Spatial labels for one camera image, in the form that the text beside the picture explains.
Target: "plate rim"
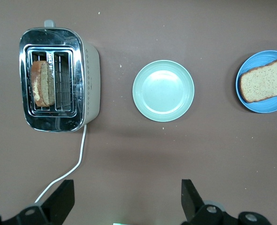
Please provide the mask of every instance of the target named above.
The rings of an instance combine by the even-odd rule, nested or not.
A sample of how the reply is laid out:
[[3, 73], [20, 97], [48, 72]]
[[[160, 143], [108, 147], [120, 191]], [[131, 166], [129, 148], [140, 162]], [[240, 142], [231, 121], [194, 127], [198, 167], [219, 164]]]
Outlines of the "plate rim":
[[[168, 120], [159, 120], [159, 119], [152, 118], [152, 117], [150, 117], [149, 115], [146, 115], [144, 112], [141, 111], [140, 107], [138, 107], [138, 104], [137, 104], [137, 102], [136, 102], [137, 98], [135, 98], [135, 95], [136, 95], [136, 94], [135, 94], [135, 84], [137, 83], [137, 80], [139, 79], [140, 74], [142, 73], [142, 71], [143, 71], [145, 68], [151, 66], [152, 64], [159, 63], [159, 62], [162, 62], [162, 63], [164, 63], [164, 62], [169, 62], [169, 63], [172, 63], [172, 64], [174, 64], [174, 65], [177, 65], [178, 67], [181, 67], [181, 68], [185, 71], [185, 75], [188, 75], [188, 80], [192, 83], [192, 95], [191, 95], [190, 98], [187, 98], [187, 99], [191, 99], [189, 105], [185, 108], [185, 110], [184, 110], [183, 113], [181, 113], [181, 114], [178, 115], [177, 117], [173, 117], [172, 119], [168, 119]], [[177, 63], [177, 62], [175, 62], [175, 61], [172, 61], [172, 60], [156, 60], [156, 61], [153, 61], [153, 62], [148, 63], [147, 65], [145, 65], [145, 66], [137, 73], [137, 75], [136, 75], [136, 77], [135, 77], [135, 79], [134, 79], [134, 81], [133, 81], [133, 85], [132, 85], [132, 98], [133, 98], [133, 101], [134, 101], [134, 104], [135, 104], [136, 108], [139, 110], [139, 112], [140, 112], [143, 116], [145, 116], [146, 118], [148, 118], [148, 119], [150, 119], [150, 120], [156, 121], [156, 122], [170, 122], [170, 121], [176, 120], [176, 119], [180, 118], [181, 116], [183, 116], [183, 115], [189, 110], [189, 108], [191, 107], [191, 105], [192, 105], [192, 103], [193, 103], [193, 100], [194, 100], [194, 96], [195, 96], [195, 85], [194, 85], [194, 81], [193, 81], [193, 78], [192, 78], [190, 72], [189, 72], [184, 66], [182, 66], [181, 64], [179, 64], [179, 63]]]
[[246, 63], [248, 63], [248, 61], [249, 61], [251, 58], [255, 57], [255, 56], [258, 55], [258, 54], [263, 54], [263, 53], [268, 53], [268, 52], [277, 53], [277, 50], [264, 50], [264, 51], [260, 51], [260, 52], [257, 52], [257, 53], [255, 53], [255, 54], [253, 54], [253, 55], [250, 56], [248, 59], [246, 59], [246, 60], [244, 61], [244, 63], [241, 65], [241, 67], [240, 67], [240, 69], [239, 69], [239, 71], [238, 71], [238, 73], [237, 73], [237, 77], [236, 77], [236, 84], [235, 84], [235, 85], [236, 85], [236, 92], [237, 92], [237, 96], [238, 96], [240, 102], [241, 102], [247, 109], [249, 109], [249, 110], [251, 110], [251, 111], [253, 111], [253, 112], [255, 112], [255, 113], [273, 113], [273, 112], [276, 112], [277, 109], [275, 109], [275, 110], [270, 110], [270, 111], [259, 111], [259, 110], [256, 110], [256, 109], [253, 109], [252, 107], [250, 107], [248, 104], [252, 104], [252, 103], [246, 103], [246, 102], [243, 100], [243, 98], [242, 98], [242, 96], [241, 96], [241, 94], [240, 94], [240, 92], [239, 92], [239, 78], [240, 78], [241, 75], [243, 74], [243, 73], [241, 73], [242, 67], [243, 67]]

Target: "white bread slice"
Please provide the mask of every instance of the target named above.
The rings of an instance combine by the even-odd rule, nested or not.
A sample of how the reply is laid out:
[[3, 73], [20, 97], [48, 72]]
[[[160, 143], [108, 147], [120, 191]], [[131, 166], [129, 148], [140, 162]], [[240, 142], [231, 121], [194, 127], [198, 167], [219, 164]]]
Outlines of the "white bread slice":
[[243, 73], [239, 80], [239, 90], [248, 103], [277, 96], [277, 60]]
[[34, 61], [31, 68], [31, 85], [35, 104], [47, 107], [55, 103], [54, 78], [47, 61]]

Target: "toaster lever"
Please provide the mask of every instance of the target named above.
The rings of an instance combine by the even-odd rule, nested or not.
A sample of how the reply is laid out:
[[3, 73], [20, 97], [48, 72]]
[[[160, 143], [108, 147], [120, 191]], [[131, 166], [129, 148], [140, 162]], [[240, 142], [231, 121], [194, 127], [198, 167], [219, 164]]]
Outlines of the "toaster lever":
[[44, 27], [56, 27], [53, 20], [45, 20]]

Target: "plate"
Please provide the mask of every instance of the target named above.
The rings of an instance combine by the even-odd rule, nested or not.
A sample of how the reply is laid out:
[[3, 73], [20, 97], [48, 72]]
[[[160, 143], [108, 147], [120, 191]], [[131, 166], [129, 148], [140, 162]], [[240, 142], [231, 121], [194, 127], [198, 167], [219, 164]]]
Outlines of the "plate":
[[236, 79], [236, 90], [238, 97], [242, 104], [246, 106], [246, 108], [256, 113], [272, 113], [277, 111], [277, 96], [260, 102], [247, 103], [243, 100], [239, 91], [239, 78], [243, 73], [247, 72], [248, 70], [254, 67], [264, 66], [274, 60], [277, 60], [277, 51], [266, 50], [263, 52], [259, 52], [247, 59], [238, 72]]
[[194, 98], [194, 82], [180, 64], [159, 60], [146, 65], [136, 76], [132, 88], [138, 110], [157, 122], [181, 117]]

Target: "light green plate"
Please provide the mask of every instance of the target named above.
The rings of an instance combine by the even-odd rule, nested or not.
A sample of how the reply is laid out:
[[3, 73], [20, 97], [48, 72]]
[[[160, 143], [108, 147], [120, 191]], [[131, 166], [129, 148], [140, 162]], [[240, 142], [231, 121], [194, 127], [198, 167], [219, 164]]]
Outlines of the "light green plate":
[[133, 100], [147, 118], [168, 122], [181, 117], [194, 98], [194, 82], [180, 64], [159, 60], [146, 65], [133, 83]]

